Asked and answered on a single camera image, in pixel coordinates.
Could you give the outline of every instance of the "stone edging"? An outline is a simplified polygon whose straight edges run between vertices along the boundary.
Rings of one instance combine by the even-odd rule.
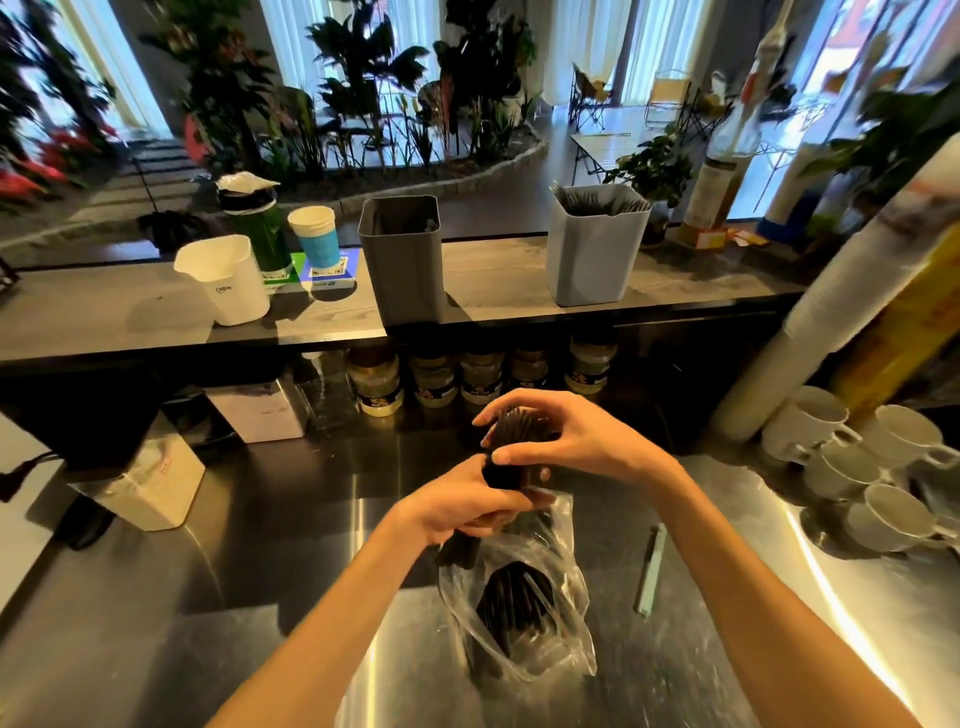
[[[395,196],[395,195],[433,195],[434,197],[454,197],[467,192],[473,192],[492,182],[496,182],[507,172],[517,166],[530,164],[537,157],[544,157],[547,153],[548,142],[537,131],[527,124],[527,129],[537,139],[537,143],[530,149],[524,150],[516,157],[505,159],[498,162],[493,167],[477,172],[475,175],[463,177],[459,180],[443,180],[437,182],[425,182],[422,184],[411,184],[405,187],[389,187],[376,192],[366,192],[361,195],[353,195],[339,200],[318,200],[316,205],[326,205],[332,207],[337,217],[348,217],[359,214],[363,209],[363,204],[375,196]],[[283,210],[294,210],[298,207],[307,205],[306,202],[280,203],[278,206]],[[207,222],[213,222],[224,218],[222,212],[199,212],[194,213]],[[11,248],[17,245],[36,245],[47,247],[58,243],[69,243],[81,237],[90,235],[102,235],[103,242],[127,242],[130,240],[133,230],[136,229],[136,219],[129,218],[124,220],[105,220],[99,223],[77,223],[74,225],[63,225],[58,228],[52,228],[43,232],[37,232],[30,235],[23,235],[12,240],[0,240],[0,251],[4,248]]]

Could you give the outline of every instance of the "blue paper cup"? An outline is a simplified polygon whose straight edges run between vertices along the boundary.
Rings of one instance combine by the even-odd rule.
[[[314,268],[331,268],[340,263],[336,215],[325,206],[301,207],[287,216],[306,259]]]

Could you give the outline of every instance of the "white pitcher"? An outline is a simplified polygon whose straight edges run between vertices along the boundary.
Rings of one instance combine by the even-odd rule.
[[[213,302],[213,318],[225,327],[246,324],[270,309],[253,248],[246,235],[198,240],[177,251],[174,270],[201,283]]]

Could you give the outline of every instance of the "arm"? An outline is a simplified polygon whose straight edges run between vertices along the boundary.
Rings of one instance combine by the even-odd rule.
[[[700,589],[764,728],[919,728],[846,643],[781,582],[673,457],[567,392],[516,390],[474,421],[535,407],[561,433],[497,450],[494,462],[563,465],[642,487]]]
[[[350,679],[394,594],[420,553],[459,528],[489,536],[534,503],[487,487],[474,455],[404,498],[384,517],[344,573],[208,728],[333,725]]]

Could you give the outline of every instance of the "hand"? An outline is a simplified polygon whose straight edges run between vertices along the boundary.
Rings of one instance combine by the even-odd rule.
[[[481,473],[486,460],[486,455],[473,455],[397,504],[428,544],[442,544],[454,529],[468,536],[490,536],[517,513],[545,508],[553,501],[540,491],[491,488]]]
[[[515,389],[488,404],[473,424],[488,425],[517,406],[538,410],[560,433],[560,439],[499,448],[492,456],[499,465],[563,465],[626,481],[680,467],[636,430],[572,392]]]

